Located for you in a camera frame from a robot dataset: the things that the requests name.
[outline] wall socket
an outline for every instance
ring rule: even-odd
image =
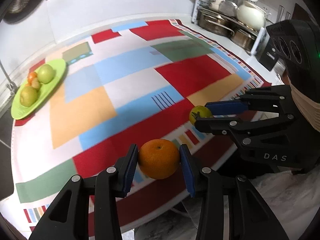
[[[257,1],[257,2],[253,2],[253,1],[250,1],[251,3],[255,4],[256,6],[259,6],[261,9],[263,9],[266,13],[271,13],[271,15],[267,15],[266,16],[266,19],[270,20],[271,22],[275,23],[276,22],[276,19],[277,19],[277,14],[278,14],[278,11],[274,10],[273,8],[263,4],[262,2],[260,1]]]

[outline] oval plate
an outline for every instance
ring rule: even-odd
[[[45,64],[50,65],[56,71],[55,77],[48,84],[41,83],[39,98],[33,105],[29,107],[25,107],[20,104],[20,93],[27,83],[26,79],[19,87],[12,102],[11,116],[13,119],[19,120],[31,114],[48,97],[48,95],[50,95],[50,92],[57,86],[60,79],[63,77],[63,74],[66,70],[66,62],[63,59],[54,59],[46,62]]]

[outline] multicolored tablecloth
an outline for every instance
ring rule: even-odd
[[[131,143],[141,147],[154,138],[177,147],[185,143],[213,166],[232,142],[198,132],[188,121],[191,108],[234,98],[265,82],[241,59],[179,20],[136,22],[93,34],[31,70],[55,58],[66,60],[67,76],[50,100],[16,121],[12,131],[13,177],[31,229],[71,176],[98,174],[124,156]],[[180,170],[153,180],[137,167],[129,196],[117,201],[120,225],[130,229],[145,223],[186,194]],[[93,206],[90,199],[90,236]]]

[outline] orange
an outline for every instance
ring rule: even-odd
[[[153,179],[165,179],[175,173],[180,154],[173,142],[154,139],[142,145],[138,154],[140,170]]]

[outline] red tomato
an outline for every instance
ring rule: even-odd
[[[32,84],[32,81],[33,81],[33,79],[34,78],[36,78],[38,75],[37,75],[37,73],[36,72],[30,72],[29,74],[28,74],[28,83],[31,85]]]

